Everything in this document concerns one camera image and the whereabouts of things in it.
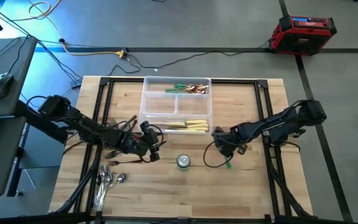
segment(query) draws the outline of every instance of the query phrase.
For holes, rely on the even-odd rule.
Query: tin can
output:
[[[178,169],[181,171],[186,171],[190,168],[190,156],[186,155],[186,154],[180,154],[177,157],[177,165],[178,165]]]

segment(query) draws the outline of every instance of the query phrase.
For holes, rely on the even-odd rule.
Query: wooden tabletop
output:
[[[76,107],[92,117],[100,77],[84,77]],[[143,83],[114,82],[109,117],[117,122],[139,115]],[[268,79],[274,113],[288,106],[282,79]],[[213,125],[226,131],[233,125],[258,121],[254,87],[247,85],[213,85]],[[104,92],[101,108],[106,99]],[[203,153],[211,136],[192,134],[166,134],[167,143],[160,151],[160,160],[150,164],[121,164],[111,167],[114,173],[129,174],[127,182],[108,190],[103,207],[104,216],[118,217],[193,217],[193,218],[263,218],[271,214],[272,202],[267,179],[261,137],[248,144],[242,156],[235,153],[232,168],[208,168]],[[78,142],[75,136],[67,147]],[[57,183],[50,204],[56,210],[71,195],[78,184],[86,144],[68,151],[62,160]],[[191,157],[188,171],[177,169],[179,154]],[[134,155],[121,155],[114,160],[138,159]],[[206,160],[217,165],[223,156],[212,146]],[[288,188],[303,208],[312,213],[306,188],[300,153],[294,146],[282,147],[282,160]],[[277,186],[280,211],[283,214],[282,194]],[[85,189],[81,211],[85,210]]]

